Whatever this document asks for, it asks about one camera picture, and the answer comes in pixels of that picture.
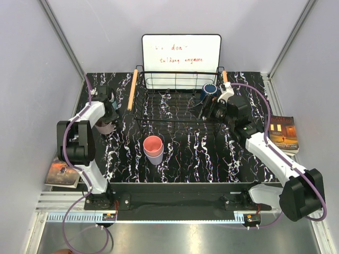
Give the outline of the light blue ceramic mug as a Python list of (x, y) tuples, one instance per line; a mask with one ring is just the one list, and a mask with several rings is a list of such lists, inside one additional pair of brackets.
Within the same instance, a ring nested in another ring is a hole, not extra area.
[(112, 107), (114, 108), (114, 110), (117, 110), (118, 106), (117, 106), (117, 102), (116, 102), (114, 97), (110, 100), (110, 102), (111, 102)]

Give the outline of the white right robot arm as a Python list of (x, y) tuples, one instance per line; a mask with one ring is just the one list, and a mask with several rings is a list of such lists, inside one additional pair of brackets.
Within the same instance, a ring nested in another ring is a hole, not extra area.
[(202, 101), (202, 116), (216, 120), (229, 128), (231, 137), (276, 176), (281, 187), (253, 183), (240, 197), (243, 208), (252, 210), (259, 204), (279, 208), (291, 221), (309, 217), (322, 210), (319, 221), (327, 215), (324, 183), (317, 169), (308, 170), (282, 152), (263, 131), (249, 119), (247, 103), (241, 96), (231, 96), (222, 103), (212, 95)]

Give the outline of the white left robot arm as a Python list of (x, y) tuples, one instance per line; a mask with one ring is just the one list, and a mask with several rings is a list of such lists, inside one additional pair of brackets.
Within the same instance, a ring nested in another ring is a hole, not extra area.
[(104, 210), (113, 206), (114, 196), (107, 192), (108, 181), (95, 161), (96, 147), (92, 129), (108, 135), (115, 131), (118, 121), (115, 92), (109, 86), (100, 86), (79, 113), (57, 123), (59, 160), (79, 173), (91, 194), (98, 194), (96, 204)]

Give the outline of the lavender plastic cup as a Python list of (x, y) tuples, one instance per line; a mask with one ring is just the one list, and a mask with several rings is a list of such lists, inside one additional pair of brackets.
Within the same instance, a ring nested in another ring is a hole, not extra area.
[(145, 153), (145, 154), (146, 154), (146, 157), (148, 158), (148, 160), (150, 161), (150, 163), (152, 165), (157, 166), (157, 165), (159, 165), (163, 161), (163, 152), (161, 152), (157, 156), (151, 156), (151, 155), (149, 155), (147, 153)]

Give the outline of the dark blue ceramic mug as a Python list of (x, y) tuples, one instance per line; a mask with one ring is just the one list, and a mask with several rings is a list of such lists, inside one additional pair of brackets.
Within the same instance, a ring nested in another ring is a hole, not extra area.
[(202, 102), (207, 96), (215, 96), (218, 93), (218, 87), (213, 83), (206, 83), (202, 86), (200, 92), (200, 101)]

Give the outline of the pink plastic cup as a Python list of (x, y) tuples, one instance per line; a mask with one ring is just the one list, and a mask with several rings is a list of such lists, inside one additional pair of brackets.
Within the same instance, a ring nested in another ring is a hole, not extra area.
[(162, 152), (163, 142), (160, 137), (151, 135), (144, 140), (143, 147), (146, 154), (156, 157)]

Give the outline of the mauve ceramic mug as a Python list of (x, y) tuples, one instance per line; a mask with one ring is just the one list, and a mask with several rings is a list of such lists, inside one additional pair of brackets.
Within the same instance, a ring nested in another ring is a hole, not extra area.
[(116, 130), (116, 125), (112, 122), (104, 123), (102, 121), (98, 121), (95, 124), (96, 129), (100, 132), (100, 134), (108, 135)]

